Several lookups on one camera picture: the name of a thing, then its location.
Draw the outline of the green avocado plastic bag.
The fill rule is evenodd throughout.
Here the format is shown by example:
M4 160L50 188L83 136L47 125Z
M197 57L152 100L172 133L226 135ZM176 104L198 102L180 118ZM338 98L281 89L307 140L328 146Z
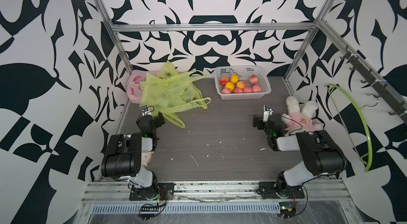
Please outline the green avocado plastic bag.
M140 107L152 107L153 116L159 113L170 123L185 128L182 119L177 115L195 108L207 109L211 98L202 96L194 82L206 78L202 71L185 72L167 79L160 79L151 74L141 83L142 98Z

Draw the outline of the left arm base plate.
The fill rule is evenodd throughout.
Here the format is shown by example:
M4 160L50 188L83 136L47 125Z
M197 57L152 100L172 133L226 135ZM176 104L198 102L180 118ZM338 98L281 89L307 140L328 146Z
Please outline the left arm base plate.
M174 195L174 183L158 183L148 188L137 188L133 184L130 189L130 201L154 201L172 199Z

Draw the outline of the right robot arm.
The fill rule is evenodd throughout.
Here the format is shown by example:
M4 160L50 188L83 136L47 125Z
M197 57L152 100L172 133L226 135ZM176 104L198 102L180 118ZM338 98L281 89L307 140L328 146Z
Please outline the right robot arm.
M282 123L275 123L271 118L264 121L257 116L253 116L253 126L265 132L273 151L297 151L302 156L302 161L293 168L279 172L273 185L259 184L258 193L264 198L273 193L283 199L289 198L306 182L319 176L339 174L347 167L343 151L324 130L284 136Z

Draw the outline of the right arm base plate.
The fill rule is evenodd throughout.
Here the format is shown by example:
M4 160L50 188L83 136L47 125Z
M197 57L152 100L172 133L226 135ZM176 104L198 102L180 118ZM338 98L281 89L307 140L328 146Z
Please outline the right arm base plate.
M263 199L304 199L302 187L289 187L278 182L259 182L256 193Z

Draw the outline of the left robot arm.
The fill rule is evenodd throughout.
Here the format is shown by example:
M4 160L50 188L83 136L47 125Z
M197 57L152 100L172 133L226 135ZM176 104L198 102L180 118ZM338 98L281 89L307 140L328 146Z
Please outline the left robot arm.
M101 163L102 176L127 181L146 198L155 197L159 193L157 177L142 166L142 154L156 150L156 130L164 124L161 112L156 117L143 112L137 120L140 132L111 136Z

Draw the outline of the white plastic basket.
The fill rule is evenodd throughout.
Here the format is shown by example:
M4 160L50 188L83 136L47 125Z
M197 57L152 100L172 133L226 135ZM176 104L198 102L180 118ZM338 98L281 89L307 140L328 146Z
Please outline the white plastic basket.
M219 84L219 80L222 77L228 77L229 82L232 75L237 75L239 81L235 84L235 89L231 92ZM259 99L266 94L271 93L271 86L267 75L260 66L222 66L215 68L215 86L217 93L222 100L240 100L240 99ZM257 76L258 83L253 85L249 82L249 77ZM253 93L244 93L243 89L246 87L252 87Z

